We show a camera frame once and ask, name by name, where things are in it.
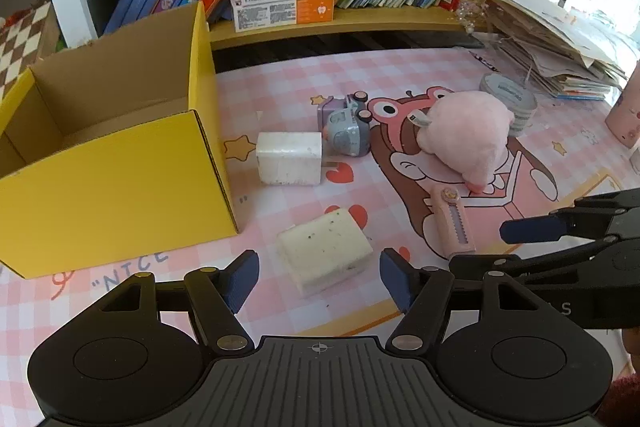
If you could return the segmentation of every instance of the toy car wheel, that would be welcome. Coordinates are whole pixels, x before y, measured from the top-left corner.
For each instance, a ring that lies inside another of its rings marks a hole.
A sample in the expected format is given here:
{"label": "toy car wheel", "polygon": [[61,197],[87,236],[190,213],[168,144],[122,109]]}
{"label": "toy car wheel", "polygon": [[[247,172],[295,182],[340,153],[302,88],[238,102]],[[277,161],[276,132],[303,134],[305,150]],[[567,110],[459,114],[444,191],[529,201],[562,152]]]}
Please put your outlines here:
{"label": "toy car wheel", "polygon": [[369,95],[364,91],[356,91],[353,93],[353,100],[356,102],[367,102],[369,100]]}
{"label": "toy car wheel", "polygon": [[370,110],[367,109],[361,109],[356,113],[356,116],[362,120],[364,123],[369,123],[371,120],[373,120],[373,115],[371,114]]}

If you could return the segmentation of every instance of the plush toy tag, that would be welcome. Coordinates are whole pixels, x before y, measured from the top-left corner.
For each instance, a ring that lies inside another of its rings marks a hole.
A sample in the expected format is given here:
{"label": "plush toy tag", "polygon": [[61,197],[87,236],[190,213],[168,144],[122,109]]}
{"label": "plush toy tag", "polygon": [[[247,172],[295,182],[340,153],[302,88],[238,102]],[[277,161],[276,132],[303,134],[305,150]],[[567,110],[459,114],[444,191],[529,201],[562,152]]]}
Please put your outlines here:
{"label": "plush toy tag", "polygon": [[420,109],[412,110],[407,118],[418,127],[428,127],[431,124],[431,120]]}

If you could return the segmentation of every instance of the chessboard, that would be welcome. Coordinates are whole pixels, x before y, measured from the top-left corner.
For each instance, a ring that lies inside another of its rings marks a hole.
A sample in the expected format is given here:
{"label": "chessboard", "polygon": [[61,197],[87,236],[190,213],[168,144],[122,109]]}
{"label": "chessboard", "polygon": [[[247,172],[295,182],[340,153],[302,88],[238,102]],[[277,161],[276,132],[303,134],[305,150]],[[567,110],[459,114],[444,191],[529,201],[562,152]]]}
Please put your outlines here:
{"label": "chessboard", "polygon": [[15,24],[0,30],[0,100],[28,66],[55,52],[59,36],[51,1],[31,9]]}

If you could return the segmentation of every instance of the pink plush toy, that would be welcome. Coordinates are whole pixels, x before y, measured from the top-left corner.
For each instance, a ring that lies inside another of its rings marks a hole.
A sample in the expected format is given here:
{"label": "pink plush toy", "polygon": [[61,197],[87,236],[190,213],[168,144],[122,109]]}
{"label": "pink plush toy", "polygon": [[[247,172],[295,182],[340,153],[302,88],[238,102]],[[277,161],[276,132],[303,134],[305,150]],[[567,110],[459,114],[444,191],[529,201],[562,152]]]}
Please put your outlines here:
{"label": "pink plush toy", "polygon": [[460,172],[472,192],[484,191],[494,177],[513,118],[500,100],[482,91],[452,92],[427,114],[409,115],[421,127],[416,137],[420,148]]}

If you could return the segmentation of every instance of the red heart print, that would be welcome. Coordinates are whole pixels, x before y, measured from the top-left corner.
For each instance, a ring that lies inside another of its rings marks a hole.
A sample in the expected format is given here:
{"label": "red heart print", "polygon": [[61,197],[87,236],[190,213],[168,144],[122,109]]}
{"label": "red heart print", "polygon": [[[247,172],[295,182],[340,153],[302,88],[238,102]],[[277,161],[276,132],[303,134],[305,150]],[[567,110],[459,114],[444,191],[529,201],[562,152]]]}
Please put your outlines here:
{"label": "red heart print", "polygon": [[337,171],[327,171],[326,178],[332,183],[351,183],[353,182],[353,169],[348,163],[337,162],[335,166]]}
{"label": "red heart print", "polygon": [[398,249],[398,253],[404,258],[405,261],[411,260],[411,252],[409,252],[409,249],[407,247],[400,247]]}
{"label": "red heart print", "polygon": [[[337,204],[332,204],[331,206],[328,206],[324,210],[324,213],[328,214],[329,212],[338,210],[338,208],[340,207]],[[363,206],[359,204],[352,204],[349,207],[349,213],[351,214],[351,217],[353,217],[354,221],[358,224],[361,230],[367,226],[367,221],[369,220],[369,214],[367,214],[367,211]]]}

